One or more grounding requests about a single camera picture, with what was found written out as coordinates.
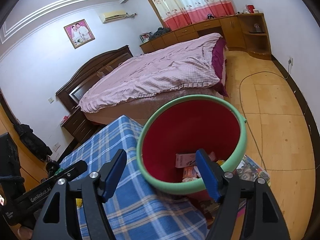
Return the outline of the person's left hand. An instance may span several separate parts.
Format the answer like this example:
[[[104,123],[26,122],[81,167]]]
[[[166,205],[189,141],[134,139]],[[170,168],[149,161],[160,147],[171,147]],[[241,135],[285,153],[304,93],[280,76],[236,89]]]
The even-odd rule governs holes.
[[[25,227],[25,226],[21,226],[18,231],[17,231],[20,239],[22,240],[31,240],[32,235],[33,235],[33,230]]]

